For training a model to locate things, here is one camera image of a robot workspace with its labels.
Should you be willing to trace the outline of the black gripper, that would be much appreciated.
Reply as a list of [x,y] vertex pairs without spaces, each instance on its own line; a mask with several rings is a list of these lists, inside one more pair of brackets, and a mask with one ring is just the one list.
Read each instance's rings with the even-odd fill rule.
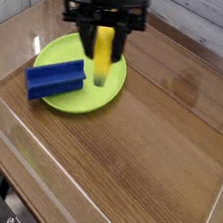
[[96,26],[115,28],[111,61],[117,63],[123,52],[128,31],[143,31],[150,0],[62,0],[63,19],[75,22],[86,56],[94,56]]

